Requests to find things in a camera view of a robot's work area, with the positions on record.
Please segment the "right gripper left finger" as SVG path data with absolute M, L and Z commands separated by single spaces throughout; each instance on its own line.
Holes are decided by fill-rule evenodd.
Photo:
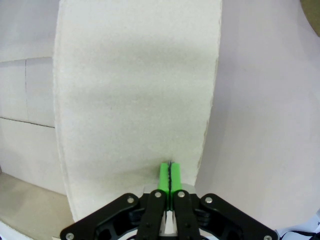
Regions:
M 159 183 L 155 189 L 144 192 L 141 197 L 133 193 L 121 195 L 64 228 L 60 239 L 119 240 L 137 231 L 137 240 L 157 240 L 169 199 L 170 166 L 169 163 L 160 165 Z

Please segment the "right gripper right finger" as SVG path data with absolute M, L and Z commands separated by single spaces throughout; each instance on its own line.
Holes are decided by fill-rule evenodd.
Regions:
M 277 240 L 277 233 L 213 193 L 203 197 L 181 183 L 180 165 L 170 164 L 172 210 L 180 240 L 201 240 L 203 230 L 219 240 Z

